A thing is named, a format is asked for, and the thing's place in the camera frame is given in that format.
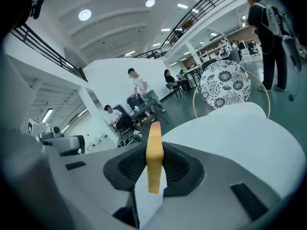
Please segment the ceiling tube light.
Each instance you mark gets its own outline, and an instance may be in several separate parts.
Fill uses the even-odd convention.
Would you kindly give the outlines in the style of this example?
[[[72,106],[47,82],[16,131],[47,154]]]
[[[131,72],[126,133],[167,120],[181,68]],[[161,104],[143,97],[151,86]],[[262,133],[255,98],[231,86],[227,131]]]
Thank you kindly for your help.
[[[50,115],[51,115],[52,113],[53,113],[53,108],[49,108],[49,109],[46,111],[46,113],[44,114],[44,116],[43,116],[41,122],[45,123],[45,122],[49,119],[49,117],[50,117]]]

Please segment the black mezzanine railing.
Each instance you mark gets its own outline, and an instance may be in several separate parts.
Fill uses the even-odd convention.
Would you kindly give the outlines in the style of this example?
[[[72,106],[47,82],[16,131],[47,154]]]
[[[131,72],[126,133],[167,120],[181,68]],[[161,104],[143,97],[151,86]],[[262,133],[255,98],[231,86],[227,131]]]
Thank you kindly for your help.
[[[156,59],[164,56],[173,45],[201,18],[226,0],[200,0],[198,1],[170,30],[170,34],[157,49],[152,49],[136,56],[136,58]]]
[[[38,36],[27,24],[19,28],[15,28],[11,32],[16,38],[24,44],[41,54],[51,62],[70,72],[74,76],[87,81],[85,74],[81,68],[77,68],[47,44],[40,36]]]

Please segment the gray coffee table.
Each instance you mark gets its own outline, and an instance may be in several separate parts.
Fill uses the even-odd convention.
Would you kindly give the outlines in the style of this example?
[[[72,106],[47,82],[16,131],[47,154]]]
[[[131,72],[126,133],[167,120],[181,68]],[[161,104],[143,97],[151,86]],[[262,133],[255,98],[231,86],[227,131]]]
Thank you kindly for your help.
[[[141,128],[144,131],[151,125],[151,123],[158,120],[155,104],[155,100],[147,101],[129,113],[131,119],[134,119],[140,123]]]

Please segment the white shelving unit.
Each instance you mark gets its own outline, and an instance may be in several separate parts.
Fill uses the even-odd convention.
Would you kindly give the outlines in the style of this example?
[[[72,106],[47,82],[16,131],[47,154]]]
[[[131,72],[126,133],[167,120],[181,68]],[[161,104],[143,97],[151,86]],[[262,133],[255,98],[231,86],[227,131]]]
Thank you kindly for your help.
[[[224,33],[218,34],[213,40],[197,51],[197,56],[201,62],[209,59],[221,60],[228,58],[233,50],[228,38]]]

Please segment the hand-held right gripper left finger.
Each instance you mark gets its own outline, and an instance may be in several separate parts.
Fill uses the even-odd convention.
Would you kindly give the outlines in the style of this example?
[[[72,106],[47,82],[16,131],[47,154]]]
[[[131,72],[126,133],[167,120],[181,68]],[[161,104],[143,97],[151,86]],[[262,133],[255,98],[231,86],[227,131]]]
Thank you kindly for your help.
[[[76,230],[137,230],[135,184],[142,174],[142,142],[82,155],[60,156],[49,147],[49,165]]]

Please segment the black trash bin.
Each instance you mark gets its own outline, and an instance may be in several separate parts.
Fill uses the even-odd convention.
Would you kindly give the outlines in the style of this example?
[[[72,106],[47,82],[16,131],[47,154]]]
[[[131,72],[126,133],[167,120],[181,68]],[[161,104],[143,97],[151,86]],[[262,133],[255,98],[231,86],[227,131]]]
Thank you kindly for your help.
[[[141,97],[140,94],[138,94],[138,97],[136,97],[135,94],[131,95],[130,97],[127,98],[127,104],[130,106],[132,110],[134,110],[134,106],[140,107],[145,101]]]
[[[127,113],[126,110],[123,108],[123,106],[120,104],[114,106],[113,109],[120,111],[123,115]]]

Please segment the gray dining chair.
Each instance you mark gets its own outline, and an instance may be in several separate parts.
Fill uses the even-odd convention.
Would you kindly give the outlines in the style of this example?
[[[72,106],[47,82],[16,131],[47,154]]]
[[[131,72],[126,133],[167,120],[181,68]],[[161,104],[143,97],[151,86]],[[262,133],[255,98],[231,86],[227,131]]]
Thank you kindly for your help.
[[[210,60],[204,62],[202,64],[202,71],[203,72],[205,72],[205,71],[211,71],[211,72],[215,71],[215,69],[216,69],[215,63],[216,63],[216,61],[217,61],[216,59],[210,59]]]
[[[165,86],[169,89],[170,94],[175,93],[176,97],[181,97],[180,87],[176,82],[168,82]]]

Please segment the white round table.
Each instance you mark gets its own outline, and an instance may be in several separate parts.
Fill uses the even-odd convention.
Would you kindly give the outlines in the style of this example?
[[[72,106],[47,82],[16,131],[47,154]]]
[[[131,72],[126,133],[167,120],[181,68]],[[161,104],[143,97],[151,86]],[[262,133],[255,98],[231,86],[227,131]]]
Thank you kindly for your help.
[[[305,154],[295,137],[257,115],[206,115],[175,127],[162,140],[231,159],[281,197],[295,192],[307,171]]]

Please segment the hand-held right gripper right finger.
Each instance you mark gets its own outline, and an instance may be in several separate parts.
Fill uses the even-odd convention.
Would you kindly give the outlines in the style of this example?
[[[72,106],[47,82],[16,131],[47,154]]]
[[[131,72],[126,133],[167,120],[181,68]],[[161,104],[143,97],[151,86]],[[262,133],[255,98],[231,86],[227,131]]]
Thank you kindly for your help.
[[[280,196],[231,159],[163,143],[167,187],[143,230],[261,230]]]

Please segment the white trestle table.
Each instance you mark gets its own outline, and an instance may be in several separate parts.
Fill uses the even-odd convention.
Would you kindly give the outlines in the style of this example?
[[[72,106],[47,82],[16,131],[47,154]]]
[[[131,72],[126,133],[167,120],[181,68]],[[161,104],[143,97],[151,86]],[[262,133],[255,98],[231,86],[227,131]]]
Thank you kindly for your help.
[[[189,69],[182,69],[176,77],[180,81],[187,80],[191,89],[194,90],[198,86],[198,83],[200,83],[201,74],[201,66],[195,66]]]

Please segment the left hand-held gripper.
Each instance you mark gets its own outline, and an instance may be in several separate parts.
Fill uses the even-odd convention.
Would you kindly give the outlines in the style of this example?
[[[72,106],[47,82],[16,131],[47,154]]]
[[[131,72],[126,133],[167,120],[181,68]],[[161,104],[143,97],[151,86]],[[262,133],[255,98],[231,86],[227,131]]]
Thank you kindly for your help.
[[[27,134],[38,138],[43,145],[55,147],[60,156],[77,155],[85,147],[82,135],[66,137],[59,127],[33,119],[28,120]]]

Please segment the floral backrest chair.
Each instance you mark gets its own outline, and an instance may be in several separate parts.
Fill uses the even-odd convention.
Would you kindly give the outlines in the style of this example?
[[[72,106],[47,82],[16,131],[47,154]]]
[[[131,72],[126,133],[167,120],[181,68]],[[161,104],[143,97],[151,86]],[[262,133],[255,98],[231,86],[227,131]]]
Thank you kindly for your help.
[[[202,99],[212,111],[221,108],[248,107],[254,104],[251,99],[253,87],[260,86],[267,102],[267,111],[262,108],[258,111],[264,117],[271,114],[271,102],[268,91],[260,79],[232,60],[218,60],[205,68],[201,75],[200,83],[196,87],[192,98],[194,116],[198,118],[196,111],[196,94],[201,94]]]

